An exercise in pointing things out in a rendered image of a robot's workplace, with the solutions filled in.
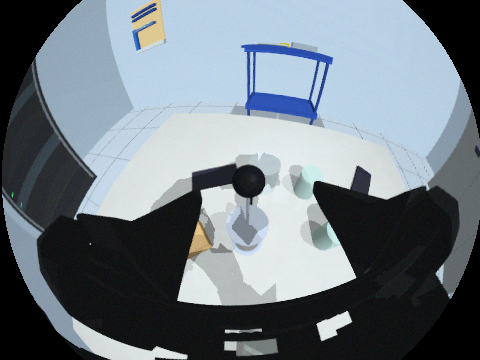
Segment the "glass french press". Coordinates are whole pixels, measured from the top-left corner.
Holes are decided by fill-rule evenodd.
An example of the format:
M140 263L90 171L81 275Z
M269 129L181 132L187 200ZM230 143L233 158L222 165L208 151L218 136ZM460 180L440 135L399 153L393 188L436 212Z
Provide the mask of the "glass french press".
M247 197L247 205L233 209L225 221L232 248L239 255L255 255L263 247L264 237L268 235L268 217L253 205L253 197L264 191L265 181L264 172L257 165L241 165L233 173L233 188L240 196Z

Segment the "pale grey cylinder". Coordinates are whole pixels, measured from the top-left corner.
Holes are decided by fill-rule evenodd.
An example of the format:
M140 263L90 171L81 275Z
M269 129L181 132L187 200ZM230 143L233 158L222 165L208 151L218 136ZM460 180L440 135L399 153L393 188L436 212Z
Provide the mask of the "pale grey cylinder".
M252 156L249 164L257 165L264 172L265 175L265 188L260 195L268 195L275 188L277 176L279 176L279 171L281 168L281 163L279 157L272 155L268 152L256 153L255 156Z

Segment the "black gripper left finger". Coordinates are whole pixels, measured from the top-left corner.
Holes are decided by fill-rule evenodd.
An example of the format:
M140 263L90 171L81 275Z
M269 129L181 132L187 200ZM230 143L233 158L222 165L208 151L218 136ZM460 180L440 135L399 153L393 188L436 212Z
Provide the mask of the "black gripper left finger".
M177 301L201 203L200 189L193 189L133 221L83 212L76 219L87 227L91 244L123 252L163 299Z

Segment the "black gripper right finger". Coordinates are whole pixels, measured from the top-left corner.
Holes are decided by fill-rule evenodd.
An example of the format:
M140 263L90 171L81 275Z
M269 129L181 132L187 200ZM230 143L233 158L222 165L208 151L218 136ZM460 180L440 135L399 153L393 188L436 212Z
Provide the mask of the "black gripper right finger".
M376 260L392 240L405 212L424 200L425 191L427 187L420 185L385 200L320 180L312 188L356 277L377 267Z

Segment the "clear glass cylinder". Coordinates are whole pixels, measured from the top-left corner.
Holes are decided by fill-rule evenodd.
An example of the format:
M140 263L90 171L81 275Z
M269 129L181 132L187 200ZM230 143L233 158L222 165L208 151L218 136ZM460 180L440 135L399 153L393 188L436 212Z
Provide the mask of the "clear glass cylinder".
M340 241L337 240L339 237L336 236L335 231L333 231L331 223L324 223L320 228L317 228L316 231L313 231L312 241L313 245L320 251L328 251L328 249L339 247Z
M299 179L297 179L295 187L293 187L293 192L300 199L309 200L313 195L313 183L317 180L324 181L323 173L321 173L319 168L307 165L301 171Z

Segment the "tan rectangular block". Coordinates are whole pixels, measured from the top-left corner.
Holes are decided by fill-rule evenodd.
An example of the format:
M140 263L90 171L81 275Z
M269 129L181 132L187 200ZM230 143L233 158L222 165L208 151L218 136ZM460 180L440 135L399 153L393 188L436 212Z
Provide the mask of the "tan rectangular block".
M213 245L211 240L209 240L207 231L205 231L203 223L199 220L199 223L196 225L195 235L193 235L191 249L189 249L188 259L192 259L193 256L200 255L201 252L205 252L212 247Z

